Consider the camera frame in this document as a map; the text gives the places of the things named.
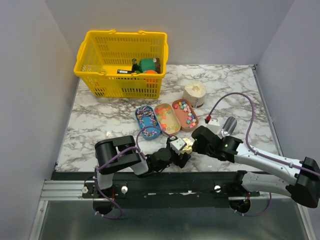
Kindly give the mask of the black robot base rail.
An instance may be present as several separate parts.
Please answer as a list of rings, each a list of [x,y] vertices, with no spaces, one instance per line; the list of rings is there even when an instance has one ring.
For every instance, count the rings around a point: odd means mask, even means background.
[[[111,188],[99,192],[92,172],[54,172],[54,181],[81,181],[84,200],[92,200],[94,210],[107,214],[114,205],[122,209],[229,208],[248,211],[250,200],[237,172],[162,172],[137,176],[118,172]]]

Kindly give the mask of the blue tray of striped candies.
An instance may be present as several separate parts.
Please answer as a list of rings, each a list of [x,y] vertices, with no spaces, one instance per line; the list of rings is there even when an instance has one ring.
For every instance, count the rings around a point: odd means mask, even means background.
[[[146,127],[140,134],[145,140],[153,140],[160,135],[160,124],[151,106],[145,105],[138,107],[134,115],[139,128],[143,129]]]

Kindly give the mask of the black rectangular pack in basket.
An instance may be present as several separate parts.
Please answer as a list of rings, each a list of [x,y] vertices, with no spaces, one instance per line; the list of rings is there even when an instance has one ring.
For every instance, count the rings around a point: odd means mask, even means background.
[[[122,70],[122,69],[117,70],[117,74],[132,74],[132,73],[135,73],[135,72],[131,70]]]

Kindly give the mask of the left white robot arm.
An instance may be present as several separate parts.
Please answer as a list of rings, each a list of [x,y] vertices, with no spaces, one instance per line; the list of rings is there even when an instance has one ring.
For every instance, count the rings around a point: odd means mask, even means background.
[[[144,155],[132,135],[101,140],[94,145],[97,166],[93,191],[101,198],[110,194],[114,173],[131,168],[137,176],[161,172],[174,164],[181,169],[191,158],[192,150],[182,138],[169,136],[166,147]]]

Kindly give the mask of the yellow plastic shopping basket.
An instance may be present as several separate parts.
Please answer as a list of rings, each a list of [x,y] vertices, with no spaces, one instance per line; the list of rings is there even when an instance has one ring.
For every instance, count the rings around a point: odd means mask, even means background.
[[[74,74],[96,97],[157,99],[169,57],[165,32],[90,30],[76,56]],[[132,59],[159,58],[160,73],[117,74],[132,71]]]

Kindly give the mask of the silver metal scoop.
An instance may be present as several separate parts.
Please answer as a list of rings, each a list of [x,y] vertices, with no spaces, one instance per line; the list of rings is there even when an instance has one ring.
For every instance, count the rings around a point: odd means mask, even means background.
[[[224,123],[223,127],[220,130],[221,136],[224,138],[232,135],[236,126],[237,126],[237,119],[233,116],[228,117],[228,119],[226,120],[226,122]]]

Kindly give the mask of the aluminium frame rail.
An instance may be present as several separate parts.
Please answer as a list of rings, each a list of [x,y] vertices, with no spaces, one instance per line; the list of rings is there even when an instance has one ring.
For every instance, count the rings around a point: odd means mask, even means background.
[[[41,201],[76,201],[82,199],[83,180],[45,180]]]

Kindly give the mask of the wrapped toilet paper roll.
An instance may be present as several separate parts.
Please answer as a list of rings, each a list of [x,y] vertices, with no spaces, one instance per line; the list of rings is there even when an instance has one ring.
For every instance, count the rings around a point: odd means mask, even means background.
[[[206,86],[197,80],[192,80],[184,86],[182,98],[186,99],[193,108],[200,108],[204,105],[207,93]]]

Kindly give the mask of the orange ball in basket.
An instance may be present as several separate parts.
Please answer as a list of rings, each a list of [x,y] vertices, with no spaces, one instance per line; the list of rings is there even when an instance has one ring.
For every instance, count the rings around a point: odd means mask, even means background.
[[[144,74],[157,74],[157,72],[155,70],[146,70],[143,72]]]

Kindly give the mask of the green box in basket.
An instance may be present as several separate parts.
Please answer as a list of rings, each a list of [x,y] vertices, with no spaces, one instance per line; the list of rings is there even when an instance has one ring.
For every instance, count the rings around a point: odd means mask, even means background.
[[[140,60],[138,66],[142,72],[150,70],[155,71],[158,74],[161,72],[161,64],[159,58],[143,58]]]

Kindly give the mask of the gold rimmed jar lid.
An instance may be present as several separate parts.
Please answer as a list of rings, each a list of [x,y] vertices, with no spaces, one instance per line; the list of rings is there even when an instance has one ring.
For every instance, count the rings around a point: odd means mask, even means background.
[[[190,155],[193,152],[192,146],[194,142],[189,138],[183,138],[183,141],[186,143],[186,145],[181,150],[181,153],[182,154],[187,153]]]

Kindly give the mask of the beige tray of gummy candies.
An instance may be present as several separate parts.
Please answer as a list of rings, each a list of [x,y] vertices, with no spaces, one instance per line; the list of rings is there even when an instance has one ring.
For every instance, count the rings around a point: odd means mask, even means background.
[[[162,103],[154,108],[154,112],[160,127],[170,135],[176,135],[181,130],[181,124],[174,112],[173,107],[168,103]]]

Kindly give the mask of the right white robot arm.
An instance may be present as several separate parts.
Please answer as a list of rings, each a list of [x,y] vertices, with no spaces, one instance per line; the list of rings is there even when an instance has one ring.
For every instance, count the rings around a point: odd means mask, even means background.
[[[298,160],[275,155],[233,136],[220,138],[204,126],[198,127],[191,136],[195,153],[265,172],[262,175],[247,172],[233,180],[230,191],[234,195],[241,196],[247,191],[269,192],[288,196],[308,208],[318,207],[320,167],[314,159],[305,157],[304,160]]]

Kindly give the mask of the green glass bottle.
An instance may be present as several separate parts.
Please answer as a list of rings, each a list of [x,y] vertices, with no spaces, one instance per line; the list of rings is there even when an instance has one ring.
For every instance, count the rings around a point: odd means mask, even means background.
[[[136,58],[133,58],[133,59],[131,60],[131,62],[132,62],[131,70],[132,70],[133,72],[137,73],[137,74],[141,73],[141,69],[140,69],[140,67],[139,67],[139,65],[138,65],[137,59],[136,59]]]

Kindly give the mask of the pink tray of star candies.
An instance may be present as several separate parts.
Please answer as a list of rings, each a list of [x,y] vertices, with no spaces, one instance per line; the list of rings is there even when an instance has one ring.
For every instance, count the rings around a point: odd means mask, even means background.
[[[182,131],[191,132],[196,129],[199,119],[188,100],[184,98],[175,100],[172,107]]]

